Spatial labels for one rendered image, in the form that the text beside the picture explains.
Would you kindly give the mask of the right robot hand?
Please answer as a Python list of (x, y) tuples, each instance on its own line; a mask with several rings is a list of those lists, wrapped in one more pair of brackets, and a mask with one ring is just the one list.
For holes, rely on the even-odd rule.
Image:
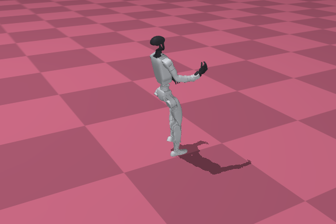
[(199, 71), (197, 71), (194, 75), (196, 76), (196, 75), (202, 75), (202, 74), (204, 74), (207, 70), (208, 70), (208, 68), (207, 68), (207, 64), (204, 62), (204, 65), (203, 65), (203, 63), (201, 62), (201, 68), (199, 69)]

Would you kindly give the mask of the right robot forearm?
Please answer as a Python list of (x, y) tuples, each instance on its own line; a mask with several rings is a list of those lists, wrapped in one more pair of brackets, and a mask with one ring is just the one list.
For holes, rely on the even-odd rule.
[(197, 80), (197, 79), (199, 79), (200, 78), (200, 74), (198, 74), (198, 75), (191, 75), (191, 76), (178, 76), (178, 81), (179, 82), (184, 82), (184, 83), (186, 83), (186, 82), (194, 82), (195, 80)]

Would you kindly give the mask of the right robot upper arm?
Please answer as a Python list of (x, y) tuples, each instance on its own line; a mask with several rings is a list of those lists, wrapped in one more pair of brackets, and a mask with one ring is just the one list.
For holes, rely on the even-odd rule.
[(181, 75), (177, 75), (177, 71), (176, 71), (176, 69), (175, 69), (175, 67), (173, 65), (172, 60), (168, 59), (168, 58), (164, 58), (162, 60), (162, 63), (163, 63), (163, 66), (168, 69), (168, 71), (170, 72), (170, 74), (172, 75), (172, 77), (174, 78), (174, 80), (176, 82), (179, 82), (177, 78), (178, 78), (178, 76), (181, 76)]

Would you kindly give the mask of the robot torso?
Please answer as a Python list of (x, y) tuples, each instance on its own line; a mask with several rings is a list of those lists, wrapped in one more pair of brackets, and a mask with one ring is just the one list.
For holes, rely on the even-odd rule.
[(153, 55), (151, 56), (151, 62), (152, 62), (154, 75), (156, 77), (157, 82), (161, 84), (160, 88), (157, 89), (157, 97), (161, 101), (166, 102), (165, 100), (166, 96), (168, 95), (171, 96), (172, 94), (172, 91), (169, 89), (169, 86), (170, 86), (169, 83), (172, 82), (172, 75), (170, 74), (168, 69), (163, 66), (162, 60), (164, 58), (168, 58), (168, 56), (161, 53), (161, 57), (155, 58), (153, 57)]

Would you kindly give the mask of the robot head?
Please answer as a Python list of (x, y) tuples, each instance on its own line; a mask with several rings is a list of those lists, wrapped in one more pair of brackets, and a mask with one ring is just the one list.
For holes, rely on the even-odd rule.
[[(155, 58), (159, 58), (159, 57), (161, 57), (162, 50), (165, 49), (165, 47), (164, 47), (164, 42), (165, 42), (165, 38), (162, 37), (162, 36), (155, 36), (155, 37), (153, 37), (153, 38), (150, 40), (150, 44), (151, 44), (151, 45), (159, 46), (159, 48), (156, 49), (156, 52), (155, 52), (155, 54), (153, 55), (153, 57), (155, 57)], [(161, 46), (161, 45), (162, 45), (162, 46)]]

